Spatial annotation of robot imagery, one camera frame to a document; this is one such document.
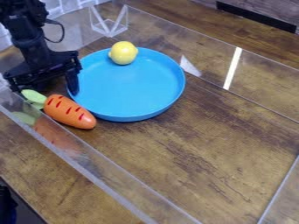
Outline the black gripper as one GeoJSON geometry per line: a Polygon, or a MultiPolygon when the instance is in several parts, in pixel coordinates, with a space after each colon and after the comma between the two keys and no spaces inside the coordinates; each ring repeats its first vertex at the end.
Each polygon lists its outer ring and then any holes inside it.
{"type": "Polygon", "coordinates": [[[78,51],[51,51],[50,64],[30,66],[24,61],[4,73],[10,88],[22,91],[26,88],[39,89],[52,79],[64,76],[67,87],[72,95],[80,91],[79,73],[82,64],[78,51]]]}

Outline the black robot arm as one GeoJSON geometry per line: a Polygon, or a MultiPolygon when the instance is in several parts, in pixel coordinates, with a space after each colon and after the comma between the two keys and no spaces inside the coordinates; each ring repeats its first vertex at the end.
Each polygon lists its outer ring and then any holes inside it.
{"type": "Polygon", "coordinates": [[[82,69],[79,52],[55,52],[47,45],[43,26],[62,23],[50,20],[46,3],[40,0],[0,0],[0,24],[10,31],[14,46],[24,61],[4,73],[10,88],[20,92],[26,88],[39,89],[60,76],[66,77],[70,92],[80,91],[82,69]]]}

